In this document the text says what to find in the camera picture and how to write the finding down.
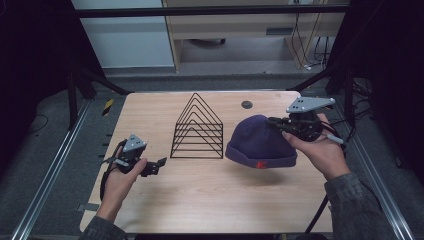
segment navy beanie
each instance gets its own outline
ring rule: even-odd
[[[236,126],[225,156],[252,168],[280,168],[295,166],[297,152],[267,117],[254,115]]]

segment human hand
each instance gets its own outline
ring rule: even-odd
[[[117,151],[117,156],[121,152],[122,147]],[[113,163],[113,169],[105,184],[105,192],[100,208],[97,210],[97,217],[103,218],[110,222],[114,222],[122,202],[127,197],[132,185],[137,180],[139,174],[146,167],[147,159],[142,158],[138,161],[134,168],[127,174],[122,173],[119,168]]]
[[[324,114],[317,114],[318,118],[328,123],[328,119]],[[292,145],[292,147],[303,152],[318,171],[320,171],[327,181],[350,173],[346,165],[343,151],[338,143],[329,140],[325,135],[330,134],[325,130],[314,142],[305,142],[296,136],[283,132],[284,138]]]

